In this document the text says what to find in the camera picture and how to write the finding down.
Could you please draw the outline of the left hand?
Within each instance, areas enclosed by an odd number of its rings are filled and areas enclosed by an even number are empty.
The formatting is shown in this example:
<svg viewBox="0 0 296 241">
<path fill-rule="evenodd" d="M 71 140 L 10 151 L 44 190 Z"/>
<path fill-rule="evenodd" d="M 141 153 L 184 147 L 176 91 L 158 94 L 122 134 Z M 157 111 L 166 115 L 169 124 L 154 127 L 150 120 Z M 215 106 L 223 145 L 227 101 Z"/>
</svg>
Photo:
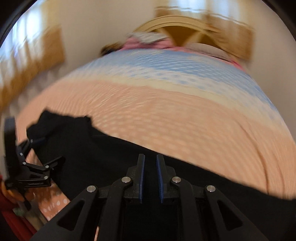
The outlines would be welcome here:
<svg viewBox="0 0 296 241">
<path fill-rule="evenodd" d="M 11 203 L 24 202 L 24 197 L 16 190 L 7 190 L 4 181 L 1 180 L 1 193 Z"/>
</svg>

